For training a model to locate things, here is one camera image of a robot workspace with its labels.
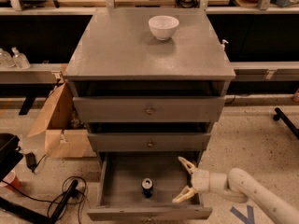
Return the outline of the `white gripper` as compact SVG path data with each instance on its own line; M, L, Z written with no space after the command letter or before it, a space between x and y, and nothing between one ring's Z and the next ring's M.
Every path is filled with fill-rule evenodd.
M228 187L228 176L224 173L212 173L208 170L198 169L196 166L183 157L178 156L178 160L185 167L187 172L192 175L192 188L186 186L172 202L182 203L189 200L198 192L222 191Z

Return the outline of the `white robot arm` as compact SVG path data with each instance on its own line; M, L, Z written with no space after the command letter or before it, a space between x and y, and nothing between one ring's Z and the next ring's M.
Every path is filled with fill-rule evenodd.
M178 160L191 176L191 186L186 186L173 203L184 202L197 193L213 192L234 203L253 200L275 224L298 224L299 210L265 188L249 173L233 168L229 174L211 173L178 156Z

